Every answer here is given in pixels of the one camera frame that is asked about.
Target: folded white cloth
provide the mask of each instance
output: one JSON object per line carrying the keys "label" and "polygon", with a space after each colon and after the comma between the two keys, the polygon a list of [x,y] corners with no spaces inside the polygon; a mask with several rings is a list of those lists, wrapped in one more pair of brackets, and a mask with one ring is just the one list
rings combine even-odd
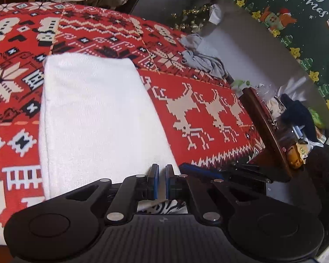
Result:
{"label": "folded white cloth", "polygon": [[47,199],[101,178],[120,183],[146,174],[153,163],[160,168],[172,164],[179,174],[160,119],[129,59],[49,56],[40,115]]}

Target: zigzag pattern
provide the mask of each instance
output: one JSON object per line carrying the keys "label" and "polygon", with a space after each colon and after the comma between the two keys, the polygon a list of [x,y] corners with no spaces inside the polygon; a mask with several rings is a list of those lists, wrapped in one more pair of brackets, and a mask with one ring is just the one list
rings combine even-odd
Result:
{"label": "zigzag pattern", "polygon": [[87,29],[85,27],[80,27],[80,28],[76,28],[75,26],[72,26],[72,25],[59,25],[59,28],[61,29],[68,29],[68,28],[71,28],[71,29],[74,29],[76,31],[78,30],[86,30],[88,32],[92,32],[92,31],[97,31],[101,34],[111,34],[111,35],[114,35],[114,36],[117,36],[117,35],[121,35],[121,36],[124,36],[125,38],[133,38],[137,41],[140,41],[141,40],[141,37],[135,37],[135,36],[132,36],[132,35],[125,35],[121,32],[112,32],[112,31],[109,31],[109,30],[99,30],[99,29]]}
{"label": "zigzag pattern", "polygon": [[101,23],[94,24],[94,23],[91,23],[91,22],[80,22],[78,20],[69,21],[69,20],[66,20],[66,19],[61,19],[61,22],[65,22],[66,24],[90,25],[93,28],[95,28],[95,27],[102,27],[102,28],[104,28],[106,30],[108,30],[108,29],[114,29],[116,31],[125,31],[125,32],[127,32],[129,34],[137,34],[137,35],[139,35],[136,30],[126,30],[125,28],[117,28],[114,25],[107,25],[107,26],[105,26],[104,24],[101,24]]}
{"label": "zigzag pattern", "polygon": [[223,154],[218,153],[217,156],[212,155],[212,158],[206,157],[206,160],[199,159],[198,163],[194,162],[194,160],[191,161],[191,164],[196,166],[208,166],[209,163],[215,164],[220,163],[221,160],[225,159],[231,159],[234,158],[234,155],[239,156],[245,152],[249,152],[252,150],[251,144],[245,145],[243,147],[239,147],[237,149],[232,149],[231,151],[228,150],[228,152],[224,152]]}

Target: silver screw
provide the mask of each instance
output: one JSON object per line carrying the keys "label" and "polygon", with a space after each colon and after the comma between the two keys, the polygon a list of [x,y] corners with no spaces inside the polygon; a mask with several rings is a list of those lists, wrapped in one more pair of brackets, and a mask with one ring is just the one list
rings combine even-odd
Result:
{"label": "silver screw", "polygon": [[113,222],[117,222],[124,218],[124,215],[120,212],[111,212],[107,215],[107,219]]}
{"label": "silver screw", "polygon": [[220,219],[220,215],[214,211],[204,213],[204,219],[209,220],[210,222],[215,222]]}

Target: gray cloth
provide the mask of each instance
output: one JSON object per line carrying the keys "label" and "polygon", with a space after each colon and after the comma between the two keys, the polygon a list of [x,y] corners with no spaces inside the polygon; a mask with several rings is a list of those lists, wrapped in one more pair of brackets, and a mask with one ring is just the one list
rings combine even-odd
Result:
{"label": "gray cloth", "polygon": [[228,76],[217,50],[201,36],[187,35],[180,39],[180,43],[187,49],[182,52],[183,64],[200,69],[216,78],[222,79]]}

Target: gray wall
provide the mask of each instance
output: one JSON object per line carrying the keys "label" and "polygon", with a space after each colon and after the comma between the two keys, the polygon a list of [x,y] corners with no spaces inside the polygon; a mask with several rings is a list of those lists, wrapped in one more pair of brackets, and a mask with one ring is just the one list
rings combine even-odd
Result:
{"label": "gray wall", "polygon": [[[306,72],[269,31],[251,14],[234,5],[231,0],[217,2],[223,11],[218,26],[208,25],[201,33],[215,47],[235,80],[250,80],[252,85],[263,83],[276,89],[292,77],[302,78]],[[329,128],[329,110],[310,78],[302,87],[311,105]]]}

